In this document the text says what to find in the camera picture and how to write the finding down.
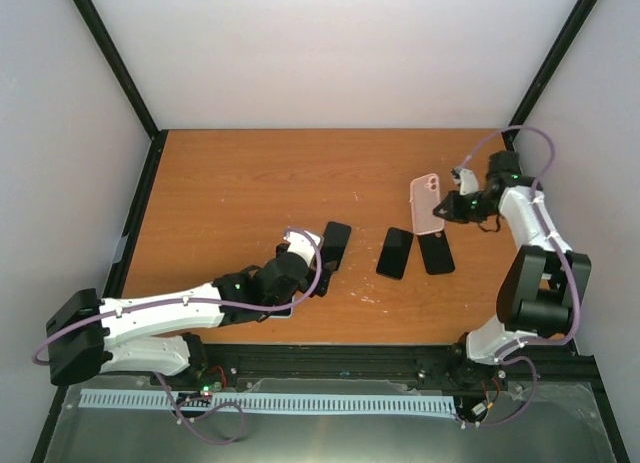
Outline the pink phone case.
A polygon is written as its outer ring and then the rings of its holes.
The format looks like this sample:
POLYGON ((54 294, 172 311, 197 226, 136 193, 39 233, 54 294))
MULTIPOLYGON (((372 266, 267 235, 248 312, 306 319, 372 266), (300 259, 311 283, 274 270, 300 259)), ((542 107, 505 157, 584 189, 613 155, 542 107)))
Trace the pink phone case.
POLYGON ((416 236, 434 234, 444 229, 445 220, 434 214, 434 209, 441 203, 437 174, 430 173, 412 180, 409 202, 412 229, 416 236))

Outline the black phone case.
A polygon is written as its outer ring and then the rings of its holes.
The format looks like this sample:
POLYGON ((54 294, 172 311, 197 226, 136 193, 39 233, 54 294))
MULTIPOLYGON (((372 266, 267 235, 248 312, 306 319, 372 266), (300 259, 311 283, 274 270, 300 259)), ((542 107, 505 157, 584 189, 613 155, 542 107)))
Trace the black phone case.
POLYGON ((432 276, 451 274, 455 271, 454 259, 444 231, 417 237, 425 271, 432 276))

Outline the black phone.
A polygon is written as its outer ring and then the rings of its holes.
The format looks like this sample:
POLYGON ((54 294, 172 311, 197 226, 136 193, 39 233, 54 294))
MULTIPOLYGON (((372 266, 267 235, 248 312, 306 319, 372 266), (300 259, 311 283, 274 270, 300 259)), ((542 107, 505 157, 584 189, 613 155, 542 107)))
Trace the black phone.
POLYGON ((376 273, 386 278, 404 277, 414 235, 406 230, 390 227, 387 230, 377 262, 376 273))

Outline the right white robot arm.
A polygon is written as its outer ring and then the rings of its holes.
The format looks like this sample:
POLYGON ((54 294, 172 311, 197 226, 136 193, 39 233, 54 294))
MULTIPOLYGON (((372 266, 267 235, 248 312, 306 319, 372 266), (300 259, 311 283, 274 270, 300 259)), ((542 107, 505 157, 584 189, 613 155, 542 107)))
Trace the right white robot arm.
POLYGON ((522 173, 513 151, 490 156, 483 183, 465 165, 451 173, 456 187, 434 214, 459 224, 482 224, 492 216, 505 220, 517 249, 497 293, 495 315, 462 339, 465 358, 498 365, 528 345, 573 340, 591 261, 557 231, 539 178, 522 173))

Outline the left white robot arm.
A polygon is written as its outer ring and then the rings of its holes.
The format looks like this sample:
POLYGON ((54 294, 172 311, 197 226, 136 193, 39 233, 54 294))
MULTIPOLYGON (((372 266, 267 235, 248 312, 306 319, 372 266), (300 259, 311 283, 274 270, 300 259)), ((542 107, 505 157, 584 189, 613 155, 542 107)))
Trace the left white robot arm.
POLYGON ((199 286, 139 298, 77 291, 47 322, 43 351, 55 386, 106 373, 160 373, 201 383, 208 361, 196 329, 261 323, 324 294, 322 237, 289 233, 264 266, 249 266, 199 286))

